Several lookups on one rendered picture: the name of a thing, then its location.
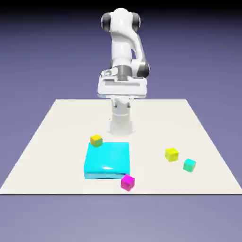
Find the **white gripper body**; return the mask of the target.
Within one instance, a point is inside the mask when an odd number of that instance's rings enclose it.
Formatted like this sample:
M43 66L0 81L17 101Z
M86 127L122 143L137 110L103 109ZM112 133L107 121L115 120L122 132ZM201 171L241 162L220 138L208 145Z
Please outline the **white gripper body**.
M97 93L101 98L113 96L145 98L147 95L147 79L128 77L127 81L119 81L117 76L100 76Z

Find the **small orange cube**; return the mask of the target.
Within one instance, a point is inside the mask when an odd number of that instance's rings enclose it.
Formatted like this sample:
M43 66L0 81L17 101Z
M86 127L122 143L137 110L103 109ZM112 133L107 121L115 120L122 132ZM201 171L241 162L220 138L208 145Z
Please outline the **small orange cube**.
M99 147L103 143L103 138L98 134L93 135L93 136L90 137L90 143L94 147Z

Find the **small yellow cube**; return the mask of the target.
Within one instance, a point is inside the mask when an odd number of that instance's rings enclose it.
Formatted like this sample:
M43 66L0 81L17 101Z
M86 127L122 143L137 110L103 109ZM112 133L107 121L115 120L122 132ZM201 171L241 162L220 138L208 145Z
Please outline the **small yellow cube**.
M174 148L167 148L165 150L165 158L169 161L169 162L174 162L178 160L178 156L179 156L179 152Z

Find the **small magenta cube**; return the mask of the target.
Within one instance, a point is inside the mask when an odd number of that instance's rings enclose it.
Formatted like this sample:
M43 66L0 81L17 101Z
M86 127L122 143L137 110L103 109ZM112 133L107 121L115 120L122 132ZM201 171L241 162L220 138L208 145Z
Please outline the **small magenta cube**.
M132 176L126 174L123 176L123 178L121 179L121 188L126 190L126 191L130 191L135 185L135 178L133 178Z

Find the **small teal cube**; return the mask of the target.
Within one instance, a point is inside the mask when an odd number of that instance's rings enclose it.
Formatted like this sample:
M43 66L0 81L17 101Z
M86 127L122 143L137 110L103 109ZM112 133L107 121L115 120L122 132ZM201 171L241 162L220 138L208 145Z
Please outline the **small teal cube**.
M195 166L196 166L196 161L187 158L187 159L184 161L184 164L183 164L183 170L188 171L188 172L191 173L191 172L193 172Z

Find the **large cyan box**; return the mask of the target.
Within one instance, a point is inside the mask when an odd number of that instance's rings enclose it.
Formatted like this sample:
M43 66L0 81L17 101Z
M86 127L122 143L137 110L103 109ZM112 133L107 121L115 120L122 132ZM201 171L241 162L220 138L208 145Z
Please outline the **large cyan box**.
M121 179L130 174L130 146L128 142L104 142L88 145L84 163L85 179Z

